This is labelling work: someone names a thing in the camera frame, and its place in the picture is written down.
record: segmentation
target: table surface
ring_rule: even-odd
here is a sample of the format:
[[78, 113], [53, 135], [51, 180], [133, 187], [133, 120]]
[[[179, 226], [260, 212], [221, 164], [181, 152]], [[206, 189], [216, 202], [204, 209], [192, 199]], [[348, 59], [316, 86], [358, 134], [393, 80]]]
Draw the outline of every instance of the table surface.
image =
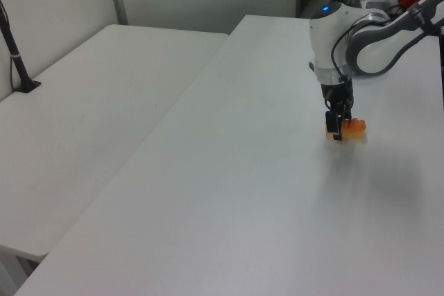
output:
[[53, 249], [227, 35], [108, 26], [0, 103], [0, 248]]
[[354, 79], [343, 142], [309, 45], [247, 16], [17, 296], [442, 295], [438, 40]]

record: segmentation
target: white desk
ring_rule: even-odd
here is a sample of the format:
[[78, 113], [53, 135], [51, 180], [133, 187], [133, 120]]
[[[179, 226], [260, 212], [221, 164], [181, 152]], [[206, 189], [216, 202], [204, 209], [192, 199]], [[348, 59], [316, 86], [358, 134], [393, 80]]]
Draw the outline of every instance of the white desk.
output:
[[108, 26], [0, 103], [0, 249], [41, 260], [226, 35]]
[[246, 17], [17, 296], [442, 295], [438, 40], [355, 80], [339, 143], [308, 30]]

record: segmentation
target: orange object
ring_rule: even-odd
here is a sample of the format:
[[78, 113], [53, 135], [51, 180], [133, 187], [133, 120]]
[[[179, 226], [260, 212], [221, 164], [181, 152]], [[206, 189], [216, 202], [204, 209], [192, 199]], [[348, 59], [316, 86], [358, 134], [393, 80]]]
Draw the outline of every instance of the orange object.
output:
[[[342, 139], [360, 139], [366, 135], [366, 122], [357, 118], [344, 119], [342, 122]], [[327, 132], [327, 136], [333, 137], [333, 133]]]

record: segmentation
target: robotic arm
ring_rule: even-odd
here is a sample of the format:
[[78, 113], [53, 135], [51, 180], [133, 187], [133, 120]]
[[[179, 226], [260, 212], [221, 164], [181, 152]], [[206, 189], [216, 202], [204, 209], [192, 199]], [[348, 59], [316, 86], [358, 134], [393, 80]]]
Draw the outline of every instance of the robotic arm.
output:
[[314, 70], [329, 109], [327, 131], [342, 140], [341, 124], [351, 119], [354, 73], [387, 72], [401, 55], [444, 24], [444, 0], [421, 0], [395, 21], [376, 9], [330, 3], [310, 21]]

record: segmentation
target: black stand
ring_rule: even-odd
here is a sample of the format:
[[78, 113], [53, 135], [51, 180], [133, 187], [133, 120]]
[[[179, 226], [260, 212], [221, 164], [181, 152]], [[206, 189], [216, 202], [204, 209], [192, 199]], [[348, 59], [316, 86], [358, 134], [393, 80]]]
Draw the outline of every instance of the black stand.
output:
[[22, 80], [22, 83], [19, 88], [17, 88], [18, 92], [21, 93], [29, 93], [33, 91], [35, 88], [41, 85], [38, 81], [32, 81], [29, 78], [28, 72], [26, 71], [26, 67], [23, 63], [22, 57], [20, 56], [19, 49], [15, 44], [14, 37], [12, 36], [11, 30], [9, 28], [8, 20], [6, 19], [6, 14], [0, 9], [0, 29], [5, 38], [6, 45], [8, 46], [9, 52], [11, 54], [12, 60], [14, 61], [15, 68]]

